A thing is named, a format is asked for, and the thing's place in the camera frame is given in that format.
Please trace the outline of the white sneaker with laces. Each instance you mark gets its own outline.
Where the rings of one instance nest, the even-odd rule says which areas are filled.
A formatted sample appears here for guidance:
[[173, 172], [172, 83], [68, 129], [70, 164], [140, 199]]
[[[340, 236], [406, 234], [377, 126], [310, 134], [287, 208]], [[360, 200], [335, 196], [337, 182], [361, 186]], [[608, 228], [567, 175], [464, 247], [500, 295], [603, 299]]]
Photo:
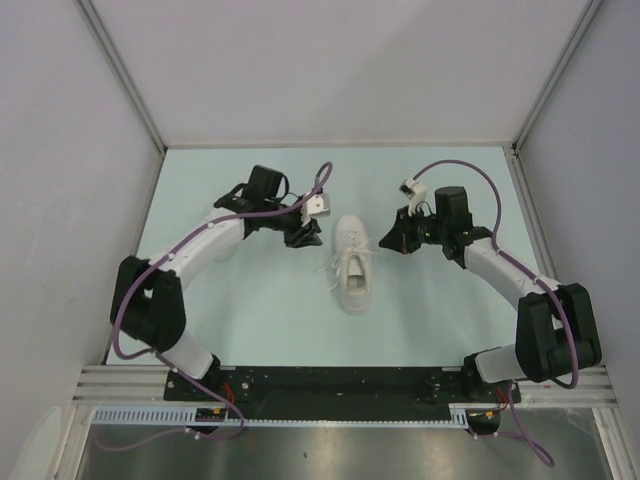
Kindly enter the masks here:
[[362, 315], [371, 305], [373, 258], [380, 252], [379, 240], [353, 214], [340, 217], [333, 226], [331, 260], [322, 271], [335, 276], [328, 290], [349, 315]]

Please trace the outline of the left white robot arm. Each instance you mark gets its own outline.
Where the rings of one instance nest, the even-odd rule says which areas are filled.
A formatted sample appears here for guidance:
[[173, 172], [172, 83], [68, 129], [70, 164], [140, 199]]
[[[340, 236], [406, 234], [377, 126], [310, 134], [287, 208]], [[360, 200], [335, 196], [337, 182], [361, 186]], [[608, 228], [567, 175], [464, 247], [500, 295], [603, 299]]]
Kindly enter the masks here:
[[219, 197], [175, 246], [149, 258], [125, 258], [110, 313], [115, 355], [125, 361], [155, 355], [187, 376], [185, 385], [197, 398], [214, 397], [221, 387], [220, 361], [188, 330], [185, 290], [205, 267], [229, 259], [242, 241], [262, 229], [282, 233], [288, 248], [321, 245], [318, 220], [330, 213], [324, 186], [332, 170], [331, 163], [324, 163], [311, 190], [286, 204], [288, 177], [256, 165], [248, 180]]

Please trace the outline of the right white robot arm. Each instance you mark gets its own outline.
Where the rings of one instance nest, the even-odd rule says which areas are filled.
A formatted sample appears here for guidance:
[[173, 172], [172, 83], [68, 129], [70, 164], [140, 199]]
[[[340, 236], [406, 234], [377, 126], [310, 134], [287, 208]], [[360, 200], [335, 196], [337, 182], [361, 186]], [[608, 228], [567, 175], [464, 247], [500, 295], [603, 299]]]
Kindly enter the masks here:
[[442, 187], [435, 192], [435, 209], [425, 212], [427, 190], [407, 180], [400, 191], [408, 204], [397, 210], [391, 230], [380, 240], [383, 249], [403, 255], [424, 245], [436, 245], [449, 261], [488, 283], [516, 311], [513, 344], [467, 356], [461, 376], [463, 393], [484, 401], [498, 383], [552, 381], [576, 385], [583, 369], [602, 360], [590, 295], [578, 283], [559, 281], [532, 271], [500, 248], [494, 234], [473, 222], [466, 190]]

